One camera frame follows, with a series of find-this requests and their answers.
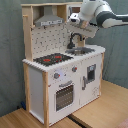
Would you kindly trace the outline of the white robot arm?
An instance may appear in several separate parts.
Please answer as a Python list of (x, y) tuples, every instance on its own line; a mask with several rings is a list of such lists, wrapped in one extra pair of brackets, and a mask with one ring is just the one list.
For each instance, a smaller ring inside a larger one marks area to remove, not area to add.
[(93, 38), (99, 28), (128, 25), (128, 14), (115, 14), (105, 0), (83, 0), (79, 13), (72, 13), (66, 28)]

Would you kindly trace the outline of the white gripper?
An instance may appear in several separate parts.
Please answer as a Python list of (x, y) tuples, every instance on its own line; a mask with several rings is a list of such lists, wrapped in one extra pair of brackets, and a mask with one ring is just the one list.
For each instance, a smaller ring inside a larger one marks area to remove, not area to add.
[(86, 37), (93, 38), (98, 31), (98, 27), (90, 25), (86, 21), (79, 19), (77, 13), (72, 13), (70, 18), (67, 20), (66, 28), (74, 33), (80, 33)]

